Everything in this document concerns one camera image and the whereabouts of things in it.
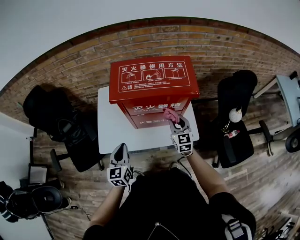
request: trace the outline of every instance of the table leg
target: table leg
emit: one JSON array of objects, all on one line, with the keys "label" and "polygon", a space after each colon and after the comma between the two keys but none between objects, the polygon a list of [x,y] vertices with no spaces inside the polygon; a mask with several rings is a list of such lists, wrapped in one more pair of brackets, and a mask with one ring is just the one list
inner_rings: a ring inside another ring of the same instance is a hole
[{"label": "table leg", "polygon": [[286,130],[276,134],[273,136],[273,140],[283,140],[286,139],[289,135],[291,135],[294,131],[296,131],[298,128],[300,128],[300,124],[295,127],[289,127]]},{"label": "table leg", "polygon": [[285,125],[282,125],[280,127],[274,128],[274,129],[270,129],[270,134],[274,135],[276,132],[284,131],[290,127],[292,127],[292,124],[287,122]]},{"label": "table leg", "polygon": [[255,95],[254,98],[258,98],[260,95],[262,95],[265,91],[270,89],[275,83],[276,83],[276,78],[274,78],[270,83],[265,85],[261,90],[259,90]]}]

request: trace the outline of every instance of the chair armrest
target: chair armrest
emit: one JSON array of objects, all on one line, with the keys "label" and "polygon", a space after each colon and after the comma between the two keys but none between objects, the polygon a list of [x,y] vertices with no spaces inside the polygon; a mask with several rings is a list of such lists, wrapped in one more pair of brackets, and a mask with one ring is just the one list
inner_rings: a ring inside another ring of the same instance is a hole
[{"label": "chair armrest", "polygon": [[92,126],[91,122],[87,118],[83,118],[82,120],[83,127],[87,134],[89,135],[90,139],[94,141],[97,138],[98,133],[95,131],[94,127]]},{"label": "chair armrest", "polygon": [[225,152],[226,152],[226,155],[229,159],[229,162],[232,163],[232,164],[235,163],[236,162],[236,157],[235,157],[233,147],[231,145],[231,142],[230,142],[230,139],[229,139],[228,136],[223,137],[223,143],[224,143]]},{"label": "chair armrest", "polygon": [[272,136],[271,136],[271,134],[269,132],[269,129],[268,129],[266,123],[264,122],[264,120],[260,120],[258,123],[261,126],[263,135],[266,138],[267,143],[271,142],[272,141]]},{"label": "chair armrest", "polygon": [[52,160],[52,164],[53,164],[53,167],[56,171],[61,171],[62,168],[61,168],[61,165],[60,165],[60,160],[58,159],[57,155],[56,155],[56,151],[54,149],[52,149],[50,151],[50,156],[51,156],[51,160]]}]

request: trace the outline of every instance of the brick wall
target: brick wall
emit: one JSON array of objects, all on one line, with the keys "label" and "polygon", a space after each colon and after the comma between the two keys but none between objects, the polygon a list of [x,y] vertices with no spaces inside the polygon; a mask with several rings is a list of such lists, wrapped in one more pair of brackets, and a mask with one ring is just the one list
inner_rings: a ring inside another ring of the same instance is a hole
[{"label": "brick wall", "polygon": [[35,85],[63,87],[75,107],[97,107],[98,88],[109,85],[110,63],[150,56],[189,55],[200,98],[215,98],[217,85],[240,69],[258,76],[259,90],[276,74],[300,70],[300,56],[262,33],[198,18],[125,22],[77,36],[46,52],[0,92],[0,111],[28,122],[21,107]]}]

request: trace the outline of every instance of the white wall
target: white wall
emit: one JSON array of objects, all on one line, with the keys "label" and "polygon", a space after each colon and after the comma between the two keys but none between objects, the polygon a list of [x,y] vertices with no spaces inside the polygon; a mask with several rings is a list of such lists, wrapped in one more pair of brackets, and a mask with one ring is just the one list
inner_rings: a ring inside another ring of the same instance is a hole
[{"label": "white wall", "polygon": [[161,16],[239,24],[300,53],[299,0],[1,0],[0,89],[70,38],[113,23]]},{"label": "white wall", "polygon": [[[12,188],[19,188],[19,179],[28,175],[30,142],[26,137],[32,136],[32,133],[31,126],[0,114],[0,181],[5,181]],[[0,236],[4,240],[51,239],[41,218],[9,223],[0,216]]]}]

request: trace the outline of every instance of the cable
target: cable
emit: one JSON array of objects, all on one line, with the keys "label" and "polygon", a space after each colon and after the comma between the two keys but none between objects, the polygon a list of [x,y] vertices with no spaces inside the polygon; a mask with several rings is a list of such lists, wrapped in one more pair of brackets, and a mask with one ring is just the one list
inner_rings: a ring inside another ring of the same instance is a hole
[{"label": "cable", "polygon": [[187,173],[189,174],[189,176],[190,176],[190,178],[191,179],[193,179],[192,178],[192,174],[189,172],[189,170],[180,162],[180,160],[182,160],[183,158],[186,158],[186,157],[188,157],[188,156],[191,156],[193,153],[191,153],[191,154],[189,154],[189,155],[186,155],[186,156],[182,156],[181,158],[179,158],[178,160],[177,160],[177,162],[181,165],[181,166],[183,166],[183,168],[187,171]]},{"label": "cable", "polygon": [[79,208],[79,209],[81,209],[84,213],[85,213],[85,215],[86,215],[86,217],[88,218],[88,220],[90,221],[90,218],[89,218],[89,214],[87,214],[86,213],[86,211],[85,210],[83,210],[82,208]]},{"label": "cable", "polygon": [[52,231],[50,230],[50,227],[48,227],[47,224],[45,224],[45,226],[46,226],[46,228],[48,229],[48,231],[50,232],[50,234],[52,235],[53,239],[55,240],[55,237],[54,237]]},{"label": "cable", "polygon": [[57,212],[62,212],[64,210],[77,210],[77,209],[82,210],[84,212],[84,214],[86,215],[86,217],[88,218],[88,220],[90,221],[89,215],[91,216],[91,214],[87,214],[86,211],[83,210],[83,208],[80,208],[78,206],[71,206],[71,208],[68,208],[68,209],[59,210],[59,211],[56,211],[56,212],[53,212],[53,213],[50,213],[50,214],[44,214],[44,216],[48,216],[48,215],[51,215],[51,214],[54,214],[54,213],[57,213]]}]

